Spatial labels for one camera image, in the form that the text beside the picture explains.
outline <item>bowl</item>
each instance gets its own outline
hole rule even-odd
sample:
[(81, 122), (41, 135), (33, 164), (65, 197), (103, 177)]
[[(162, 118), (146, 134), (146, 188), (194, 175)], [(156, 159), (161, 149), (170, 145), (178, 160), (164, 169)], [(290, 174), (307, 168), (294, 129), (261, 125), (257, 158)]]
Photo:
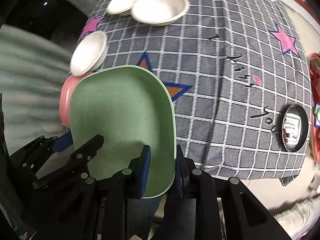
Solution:
[(85, 77), (70, 102), (71, 132), (76, 149), (96, 134), (104, 144), (88, 163), (97, 180), (127, 168), (151, 147), (144, 198), (166, 192), (176, 164), (176, 126), (171, 97), (150, 71), (132, 65), (108, 68)]
[(81, 76), (71, 75), (64, 82), (63, 87), (61, 89), (60, 94), (60, 102), (59, 102), (59, 116), (62, 124), (66, 127), (70, 127), (70, 115), (69, 115), (69, 107), (70, 107), (70, 99), (75, 90), (78, 83), (84, 77), (92, 74), (91, 72), (84, 73)]
[(130, 15), (130, 10), (137, 0), (111, 0), (107, 7), (108, 14)]
[(188, 0), (137, 0), (131, 15), (138, 22), (164, 26), (185, 15), (189, 5)]
[(86, 36), (71, 57), (71, 73), (81, 76), (100, 67), (107, 56), (107, 41), (107, 35), (103, 31), (95, 31)]
[(282, 140), (289, 152), (298, 152), (308, 136), (308, 116), (300, 105), (289, 106), (282, 121)]

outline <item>shiny metal dish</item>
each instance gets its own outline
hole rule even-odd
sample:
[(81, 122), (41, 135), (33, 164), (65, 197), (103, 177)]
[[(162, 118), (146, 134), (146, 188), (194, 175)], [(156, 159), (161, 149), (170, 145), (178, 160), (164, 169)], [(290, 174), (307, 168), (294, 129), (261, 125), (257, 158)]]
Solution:
[(308, 117), (300, 105), (289, 106), (282, 121), (282, 141), (289, 152), (297, 152), (308, 136)]

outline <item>white bowl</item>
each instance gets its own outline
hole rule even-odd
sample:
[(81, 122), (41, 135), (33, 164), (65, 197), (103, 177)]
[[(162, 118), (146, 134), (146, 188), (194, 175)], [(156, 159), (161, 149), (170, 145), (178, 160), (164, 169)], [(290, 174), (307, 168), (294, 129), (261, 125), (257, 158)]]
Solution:
[(163, 26), (185, 15), (189, 5), (188, 0), (137, 0), (131, 15), (138, 22)]
[(108, 14), (130, 15), (130, 10), (137, 0), (111, 0), (107, 7)]
[(107, 41), (107, 35), (103, 31), (95, 31), (86, 36), (71, 57), (71, 73), (81, 76), (100, 67), (107, 56)]

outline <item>star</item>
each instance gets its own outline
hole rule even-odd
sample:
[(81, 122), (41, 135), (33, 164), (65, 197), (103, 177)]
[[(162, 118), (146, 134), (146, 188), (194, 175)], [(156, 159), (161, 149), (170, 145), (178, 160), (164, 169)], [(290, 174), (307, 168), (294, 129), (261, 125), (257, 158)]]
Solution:
[(104, 17), (105, 16), (95, 18), (94, 16), (91, 16), (88, 23), (82, 29), (80, 39), (82, 39), (87, 33), (95, 32), (97, 30), (97, 25), (104, 19)]
[[(152, 72), (152, 67), (149, 61), (149, 57), (147, 53), (143, 53), (137, 63), (137, 66), (143, 67), (144, 69)], [(184, 84), (176, 84), (171, 82), (162, 82), (169, 92), (172, 101), (177, 100), (180, 96), (182, 96), (185, 92), (187, 92), (192, 86), (184, 85)]]
[(296, 38), (287, 35), (284, 30), (277, 25), (278, 31), (269, 31), (271, 35), (277, 38), (281, 43), (282, 55), (286, 54), (289, 50), (292, 51), (293, 54), (300, 57), (296, 47), (294, 46), (296, 42)]

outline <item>pink bowl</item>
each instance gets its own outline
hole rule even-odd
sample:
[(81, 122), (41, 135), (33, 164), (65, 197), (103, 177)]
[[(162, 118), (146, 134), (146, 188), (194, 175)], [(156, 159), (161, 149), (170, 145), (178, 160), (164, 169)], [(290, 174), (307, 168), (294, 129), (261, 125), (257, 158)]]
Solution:
[(60, 120), (63, 125), (66, 127), (70, 127), (70, 116), (69, 116), (69, 106), (70, 106), (70, 100), (73, 91), (75, 90), (78, 83), (83, 79), (84, 77), (92, 74), (91, 72), (84, 73), (81, 76), (74, 76), (71, 75), (67, 78), (67, 80), (64, 82), (61, 94), (60, 94), (60, 102), (59, 102), (59, 115)]

